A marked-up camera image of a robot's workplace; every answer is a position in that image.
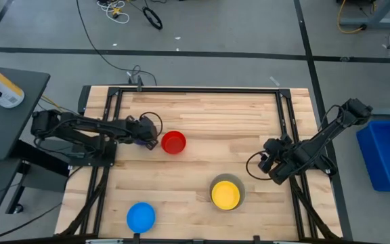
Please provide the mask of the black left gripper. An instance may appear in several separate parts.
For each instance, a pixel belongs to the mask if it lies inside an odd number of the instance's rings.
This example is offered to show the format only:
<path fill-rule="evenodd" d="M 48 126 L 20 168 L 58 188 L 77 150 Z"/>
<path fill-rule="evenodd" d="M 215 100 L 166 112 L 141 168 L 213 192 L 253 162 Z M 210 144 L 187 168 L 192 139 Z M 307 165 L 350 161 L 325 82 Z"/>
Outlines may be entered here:
<path fill-rule="evenodd" d="M 132 138 L 136 140 L 147 141 L 146 148 L 153 150 L 158 144 L 158 132 L 153 121 L 146 116 L 140 116 L 138 119 L 129 115 L 125 118 L 126 130 Z"/>

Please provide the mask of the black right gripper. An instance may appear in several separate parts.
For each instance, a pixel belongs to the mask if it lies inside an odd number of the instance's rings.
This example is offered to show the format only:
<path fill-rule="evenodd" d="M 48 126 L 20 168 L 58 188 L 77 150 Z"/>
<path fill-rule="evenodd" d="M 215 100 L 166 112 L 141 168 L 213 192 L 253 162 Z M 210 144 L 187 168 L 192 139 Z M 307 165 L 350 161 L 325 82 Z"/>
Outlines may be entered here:
<path fill-rule="evenodd" d="M 287 134 L 268 139 L 263 145 L 265 154 L 261 154 L 259 169 L 263 173 L 269 172 L 272 181 L 281 185 L 291 174 L 303 169 L 302 162 L 294 155 L 297 146 Z"/>

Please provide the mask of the red bowl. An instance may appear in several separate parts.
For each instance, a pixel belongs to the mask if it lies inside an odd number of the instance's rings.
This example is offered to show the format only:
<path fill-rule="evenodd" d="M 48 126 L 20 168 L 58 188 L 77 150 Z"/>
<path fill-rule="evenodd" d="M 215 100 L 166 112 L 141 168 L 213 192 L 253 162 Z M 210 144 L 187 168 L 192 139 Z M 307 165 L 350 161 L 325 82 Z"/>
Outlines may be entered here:
<path fill-rule="evenodd" d="M 179 154 L 186 147 L 186 137 L 180 131 L 169 131 L 162 137 L 161 147 L 170 155 Z"/>

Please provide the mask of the yellow bowl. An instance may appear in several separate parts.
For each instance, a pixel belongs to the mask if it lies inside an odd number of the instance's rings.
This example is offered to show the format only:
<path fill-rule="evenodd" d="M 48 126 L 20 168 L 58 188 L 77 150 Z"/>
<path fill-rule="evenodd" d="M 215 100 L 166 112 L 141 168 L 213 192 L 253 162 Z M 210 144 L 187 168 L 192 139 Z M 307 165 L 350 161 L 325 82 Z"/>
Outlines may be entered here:
<path fill-rule="evenodd" d="M 240 202 L 240 191 L 233 182 L 220 181 L 212 188 L 211 199 L 219 209 L 232 210 Z"/>
<path fill-rule="evenodd" d="M 233 174 L 219 174 L 218 176 L 216 176 L 216 177 L 212 180 L 212 182 L 211 182 L 211 184 L 210 184 L 210 187 L 209 187 L 209 196 L 210 196 L 210 199 L 211 199 L 211 191 L 212 191 L 212 188 L 214 187 L 214 185 L 215 185 L 216 183 L 218 183 L 218 182 L 220 182 L 220 181 L 230 181 L 230 182 L 233 182 L 233 183 L 238 187 L 238 189 L 239 189 L 239 191 L 240 191 L 240 202 L 239 202 L 239 204 L 237 205 L 237 207 L 235 207 L 235 208 L 232 209 L 232 210 L 223 210 L 223 211 L 233 211 L 233 210 L 239 208 L 239 207 L 242 205 L 242 203 L 243 203 L 243 201 L 244 201 L 244 199 L 245 199 L 246 191 L 245 191 L 243 182 L 242 182 L 237 176 L 235 176 L 235 175 L 233 175 Z"/>

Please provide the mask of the black table clamp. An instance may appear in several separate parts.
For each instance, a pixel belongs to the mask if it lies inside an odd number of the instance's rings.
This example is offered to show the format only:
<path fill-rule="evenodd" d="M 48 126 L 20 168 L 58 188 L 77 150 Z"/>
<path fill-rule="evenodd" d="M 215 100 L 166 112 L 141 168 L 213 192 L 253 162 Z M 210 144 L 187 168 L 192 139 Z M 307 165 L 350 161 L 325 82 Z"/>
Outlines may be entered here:
<path fill-rule="evenodd" d="M 142 78 L 139 75 L 140 72 L 141 72 L 141 67 L 139 65 L 135 65 L 132 70 L 127 71 L 128 84 L 136 85 L 137 92 L 142 92 L 142 86 L 143 86 Z"/>

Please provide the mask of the blue bowl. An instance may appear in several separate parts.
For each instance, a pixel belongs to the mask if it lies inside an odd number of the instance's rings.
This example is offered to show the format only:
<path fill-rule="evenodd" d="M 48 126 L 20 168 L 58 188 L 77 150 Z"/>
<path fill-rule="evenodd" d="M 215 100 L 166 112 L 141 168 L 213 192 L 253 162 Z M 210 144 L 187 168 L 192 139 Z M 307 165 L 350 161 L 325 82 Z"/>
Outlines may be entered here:
<path fill-rule="evenodd" d="M 127 212 L 126 221 L 134 233 L 148 232 L 156 221 L 155 210 L 149 203 L 136 203 Z"/>

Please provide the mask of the silver aluminium bar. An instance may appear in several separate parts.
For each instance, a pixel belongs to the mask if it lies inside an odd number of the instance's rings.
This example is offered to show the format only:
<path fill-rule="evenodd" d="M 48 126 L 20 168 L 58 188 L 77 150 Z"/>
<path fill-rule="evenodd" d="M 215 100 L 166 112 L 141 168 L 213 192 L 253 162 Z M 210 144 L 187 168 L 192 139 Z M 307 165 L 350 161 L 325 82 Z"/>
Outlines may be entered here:
<path fill-rule="evenodd" d="M 85 244 L 124 244 L 124 239 L 87 239 Z"/>

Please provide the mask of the blue plastic bin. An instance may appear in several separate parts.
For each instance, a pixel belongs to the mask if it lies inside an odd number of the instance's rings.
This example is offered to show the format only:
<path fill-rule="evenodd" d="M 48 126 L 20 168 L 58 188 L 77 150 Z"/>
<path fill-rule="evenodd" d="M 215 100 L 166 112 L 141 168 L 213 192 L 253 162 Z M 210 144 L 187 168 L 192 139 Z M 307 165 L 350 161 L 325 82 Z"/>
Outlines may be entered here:
<path fill-rule="evenodd" d="M 373 189 L 390 192 L 390 121 L 371 121 L 356 137 Z"/>

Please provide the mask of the dark grey side table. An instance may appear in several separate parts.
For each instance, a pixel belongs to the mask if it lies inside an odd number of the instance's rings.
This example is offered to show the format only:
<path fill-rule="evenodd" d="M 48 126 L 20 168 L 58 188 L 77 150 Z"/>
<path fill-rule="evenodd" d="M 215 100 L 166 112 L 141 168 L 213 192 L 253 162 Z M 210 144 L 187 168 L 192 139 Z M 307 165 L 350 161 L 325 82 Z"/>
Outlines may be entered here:
<path fill-rule="evenodd" d="M 50 75 L 27 70 L 1 68 L 0 72 L 25 92 L 24 101 L 15 108 L 0 106 L 0 206 L 17 173 L 23 179 L 31 178 L 31 188 L 60 191 L 52 186 L 54 180 L 68 177 L 68 164 L 43 152 L 20 136 L 43 94 Z"/>

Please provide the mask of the grey desk leg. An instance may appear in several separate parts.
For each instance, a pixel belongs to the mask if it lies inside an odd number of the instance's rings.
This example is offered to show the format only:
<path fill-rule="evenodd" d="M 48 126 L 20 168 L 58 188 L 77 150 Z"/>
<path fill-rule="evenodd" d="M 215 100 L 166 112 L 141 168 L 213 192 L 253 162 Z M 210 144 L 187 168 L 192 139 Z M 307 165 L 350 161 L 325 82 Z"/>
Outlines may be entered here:
<path fill-rule="evenodd" d="M 382 0 L 375 13 L 367 18 L 343 18 L 338 14 L 337 22 L 339 26 L 357 26 L 364 28 L 390 28 L 390 0 Z"/>

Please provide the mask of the black aluminium table frame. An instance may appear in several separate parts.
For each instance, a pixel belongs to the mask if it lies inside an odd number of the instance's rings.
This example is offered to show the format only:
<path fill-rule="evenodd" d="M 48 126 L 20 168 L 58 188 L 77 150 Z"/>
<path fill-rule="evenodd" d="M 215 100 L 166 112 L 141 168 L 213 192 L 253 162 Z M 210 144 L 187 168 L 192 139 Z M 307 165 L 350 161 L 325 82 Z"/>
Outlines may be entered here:
<path fill-rule="evenodd" d="M 257 168 L 256 152 L 268 138 L 283 133 L 307 139 L 317 131 L 306 89 L 127 87 L 109 97 L 106 86 L 93 86 L 84 104 L 87 117 L 120 117 L 149 112 L 166 132 L 180 131 L 186 147 L 170 155 L 121 144 L 111 167 L 101 216 L 90 215 L 89 230 L 101 238 L 130 239 L 129 208 L 151 204 L 156 221 L 142 240 L 294 241 L 319 237 L 290 185 L 277 185 Z M 242 205 L 217 209 L 209 187 L 219 174 L 233 174 L 244 184 Z"/>

